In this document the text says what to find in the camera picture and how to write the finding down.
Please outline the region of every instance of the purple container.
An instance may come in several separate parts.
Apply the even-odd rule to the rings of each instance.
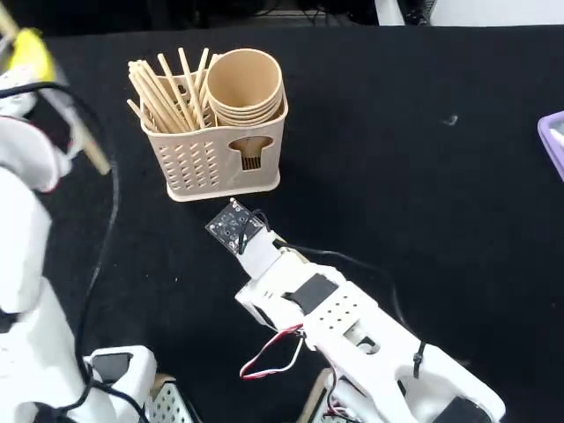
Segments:
[[[564,181],[564,112],[543,117],[538,121],[538,134]]]

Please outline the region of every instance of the utensil holder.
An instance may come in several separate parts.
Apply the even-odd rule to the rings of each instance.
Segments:
[[[170,89],[167,80],[159,78]],[[189,103],[184,76],[174,81]],[[280,182],[278,163],[288,113],[285,93],[283,97],[274,117],[256,126],[212,126],[216,118],[209,106],[204,110],[206,128],[192,132],[152,132],[140,121],[167,181],[168,195],[185,202],[275,189]],[[143,103],[141,110],[152,119]]]

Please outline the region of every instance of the stack of paper cups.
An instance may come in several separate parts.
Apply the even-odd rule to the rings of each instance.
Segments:
[[[222,55],[208,70],[210,107],[223,125],[268,122],[284,97],[282,70],[274,57],[242,48]]]

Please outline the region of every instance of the black cloth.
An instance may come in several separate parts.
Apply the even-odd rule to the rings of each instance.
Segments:
[[[122,204],[87,351],[147,345],[206,423],[294,421],[301,411],[325,363],[303,352],[283,375],[239,380],[271,334],[234,300],[247,277],[204,230],[227,199],[168,198],[125,103],[135,99],[131,59],[159,69],[163,52],[179,71],[180,46],[194,66],[204,47],[250,46],[279,60],[290,113],[279,187],[239,199],[290,242],[390,270],[409,324],[468,360],[504,399],[506,421],[560,421],[564,185],[537,122],[564,108],[563,38],[562,27],[384,27],[48,40],[72,86],[100,111],[120,165]],[[71,324],[110,186],[80,157],[44,197],[54,219],[45,272]],[[331,263],[391,313],[377,275]],[[289,339],[259,365],[286,364],[294,346]]]

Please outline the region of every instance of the chopstick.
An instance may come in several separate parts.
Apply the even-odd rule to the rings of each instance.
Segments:
[[[197,71],[192,76],[184,49],[178,48],[185,85],[176,82],[178,79],[174,78],[162,53],[159,53],[157,58],[165,73],[164,77],[158,77],[145,60],[128,62],[129,79],[146,109],[142,110],[133,100],[127,100],[127,104],[148,130],[176,134],[206,128],[204,111],[209,101],[206,72],[209,54],[210,50],[204,48]],[[218,55],[211,55],[207,70],[218,58]],[[182,97],[182,85],[188,88],[189,101]]]
[[[219,55],[211,56],[210,68],[213,66],[214,63],[217,62],[218,59],[219,59]],[[208,94],[208,73],[205,74],[204,85],[202,85],[202,90],[200,91],[200,97],[199,97],[200,103],[202,104],[202,110],[205,110],[205,108],[208,107],[208,102],[210,101],[210,98],[207,95]]]
[[[186,83],[188,84],[188,89],[190,92],[190,106],[194,108],[196,112],[196,117],[200,128],[205,128],[204,115],[202,114],[202,109],[200,108],[200,101],[196,93],[196,88],[194,87],[194,81],[192,80],[192,75],[190,73],[190,67],[188,66],[188,60],[186,60],[186,55],[184,54],[184,48],[178,48],[178,56],[180,56],[180,62],[182,64],[182,70],[184,71],[184,77]]]
[[[176,97],[176,101],[178,101],[178,104],[180,104],[180,108],[182,110],[182,113],[184,114],[184,118],[186,119],[186,122],[188,123],[191,130],[195,130],[196,124],[192,120],[192,116],[190,115],[190,112],[186,107],[186,101],[184,101],[184,98],[182,97],[180,91],[178,90],[178,85],[175,83],[173,74],[170,71],[170,68],[168,67],[167,59],[165,59],[162,53],[159,53],[157,55],[157,58],[159,59],[160,67],[162,68],[162,70],[165,72],[165,75],[167,76],[168,83],[170,84],[170,87],[173,90],[174,96]]]
[[[198,93],[197,98],[199,99],[199,93],[202,90],[202,77],[204,76],[205,63],[208,61],[208,54],[210,50],[206,47],[202,52],[202,57],[200,58],[200,64],[197,67],[196,79],[194,79],[194,87]]]
[[[149,96],[145,91],[145,89],[137,82],[137,80],[133,75],[130,75],[130,81],[135,87],[137,93],[139,94],[139,99],[143,101],[143,103],[147,106],[147,108],[151,112],[151,115],[154,118],[155,122],[157,123],[157,126],[163,129],[163,131],[170,132],[171,131],[170,126],[165,123],[165,119],[163,119],[161,113],[157,111],[157,108],[149,99]]]
[[[170,95],[168,94],[166,88],[160,83],[160,80],[157,78],[155,73],[152,71],[151,66],[146,61],[140,63],[141,70],[145,73],[145,75],[152,81],[153,85],[157,87],[159,91],[161,99],[165,101],[169,110],[172,111],[172,116],[174,121],[181,127],[184,131],[190,131],[190,126],[186,123],[183,116],[181,115],[178,108],[174,105]]]
[[[137,82],[141,84],[141,86],[149,95],[149,98],[152,101],[153,105],[156,108],[160,108],[162,117],[168,119],[169,125],[173,127],[173,130],[182,132],[182,122],[176,117],[176,114],[174,113],[174,105],[172,107],[168,106],[167,100],[165,99],[165,97],[163,97],[162,93],[159,91],[159,88],[152,82],[151,78],[148,75],[141,71],[139,66],[136,69],[133,69],[132,73],[137,79]]]
[[[151,120],[147,117],[147,115],[144,114],[141,111],[141,109],[137,107],[137,104],[135,104],[133,100],[127,99],[127,104],[130,105],[130,108],[131,110],[133,110],[133,113],[135,113],[139,117],[139,119],[143,121],[143,123],[149,130],[152,130],[153,132],[159,132],[157,127],[151,122]]]

